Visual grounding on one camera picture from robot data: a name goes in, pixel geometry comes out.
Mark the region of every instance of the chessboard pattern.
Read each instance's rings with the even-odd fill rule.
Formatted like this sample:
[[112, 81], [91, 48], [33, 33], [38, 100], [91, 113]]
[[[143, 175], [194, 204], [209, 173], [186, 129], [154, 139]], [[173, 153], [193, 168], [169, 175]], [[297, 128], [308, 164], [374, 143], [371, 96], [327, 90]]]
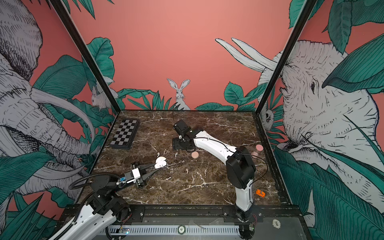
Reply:
[[110, 145], [127, 146], [129, 139], [134, 137], [132, 133], [136, 124], [137, 120], [125, 119], [121, 121]]

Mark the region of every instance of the orange object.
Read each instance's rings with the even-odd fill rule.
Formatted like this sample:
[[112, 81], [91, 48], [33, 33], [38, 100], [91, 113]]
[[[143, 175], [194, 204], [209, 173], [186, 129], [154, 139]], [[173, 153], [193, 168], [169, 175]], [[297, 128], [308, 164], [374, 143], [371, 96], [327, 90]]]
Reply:
[[256, 194], [261, 196], [261, 197], [265, 197], [265, 192], [261, 191], [260, 189], [256, 190]]

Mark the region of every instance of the round pink object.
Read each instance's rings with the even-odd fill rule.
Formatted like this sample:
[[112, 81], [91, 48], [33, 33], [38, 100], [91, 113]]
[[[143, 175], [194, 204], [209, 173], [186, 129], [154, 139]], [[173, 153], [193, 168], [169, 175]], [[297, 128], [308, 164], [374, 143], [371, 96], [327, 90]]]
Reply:
[[199, 153], [198, 152], [193, 152], [191, 154], [192, 158], [198, 158], [199, 157]]
[[263, 148], [263, 146], [262, 145], [260, 145], [260, 144], [257, 144], [256, 145], [256, 150], [257, 151], [262, 151], [264, 148]]

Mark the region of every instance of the rabbit illustration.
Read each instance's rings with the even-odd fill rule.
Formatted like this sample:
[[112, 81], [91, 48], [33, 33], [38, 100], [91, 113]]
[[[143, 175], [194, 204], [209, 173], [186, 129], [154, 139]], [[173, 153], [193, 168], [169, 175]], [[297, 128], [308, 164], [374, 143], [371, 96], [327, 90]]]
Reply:
[[191, 110], [184, 102], [184, 94], [183, 94], [183, 88], [185, 88], [190, 80], [184, 80], [180, 86], [180, 88], [177, 87], [177, 84], [172, 80], [167, 78], [169, 85], [176, 90], [176, 106], [178, 110]]
[[[113, 83], [113, 80], [111, 78], [106, 76], [103, 76], [103, 78], [108, 85]], [[110, 87], [109, 87], [109, 90], [111, 91], [112, 96], [114, 98], [118, 97], [118, 94], [116, 91], [114, 91]], [[111, 102], [105, 95], [103, 89], [101, 88], [101, 85], [98, 82], [96, 82], [96, 87], [95, 86], [92, 87], [92, 106], [97, 106], [99, 108], [111, 108]]]

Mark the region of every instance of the brown marble surface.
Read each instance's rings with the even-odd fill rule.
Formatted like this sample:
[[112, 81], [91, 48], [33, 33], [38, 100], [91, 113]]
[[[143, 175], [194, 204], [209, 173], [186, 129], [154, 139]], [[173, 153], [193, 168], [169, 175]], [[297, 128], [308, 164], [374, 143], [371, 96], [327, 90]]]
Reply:
[[[109, 144], [122, 119], [140, 119], [140, 127], [130, 150], [113, 149]], [[102, 150], [93, 173], [113, 172], [123, 174], [131, 169], [131, 163], [154, 163], [157, 155], [167, 158], [168, 165], [159, 170], [148, 184], [137, 189], [126, 188], [119, 195], [130, 204], [234, 204], [235, 188], [229, 183], [225, 165], [205, 150], [197, 149], [199, 157], [191, 153], [174, 151], [172, 138], [177, 137], [172, 125], [183, 119], [191, 127], [201, 126], [213, 137], [233, 146], [246, 146], [249, 152], [257, 152], [260, 143], [252, 113], [239, 112], [165, 112], [122, 111]], [[265, 158], [264, 152], [257, 152]], [[262, 160], [253, 158], [257, 172], [255, 179], [265, 171]], [[253, 193], [255, 204], [280, 205], [275, 182], [270, 172], [253, 184], [253, 191], [265, 192], [261, 198]], [[79, 199], [89, 192], [86, 187]]]

